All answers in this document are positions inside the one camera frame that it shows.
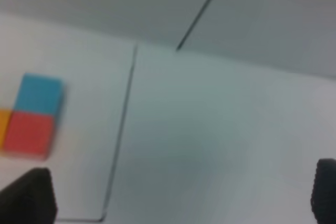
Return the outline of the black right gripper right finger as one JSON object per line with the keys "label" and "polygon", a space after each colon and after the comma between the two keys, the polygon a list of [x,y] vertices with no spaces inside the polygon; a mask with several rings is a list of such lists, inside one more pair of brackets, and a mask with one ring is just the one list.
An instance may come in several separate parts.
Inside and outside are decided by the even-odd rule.
{"label": "black right gripper right finger", "polygon": [[318,160],[310,205],[317,223],[335,223],[335,159]]}

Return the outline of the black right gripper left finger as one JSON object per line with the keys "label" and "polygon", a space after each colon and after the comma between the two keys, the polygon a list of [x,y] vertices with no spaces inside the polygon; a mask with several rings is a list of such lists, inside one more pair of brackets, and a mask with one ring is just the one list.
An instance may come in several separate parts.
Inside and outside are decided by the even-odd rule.
{"label": "black right gripper left finger", "polygon": [[51,172],[33,168],[1,190],[1,223],[54,223],[57,203]]}

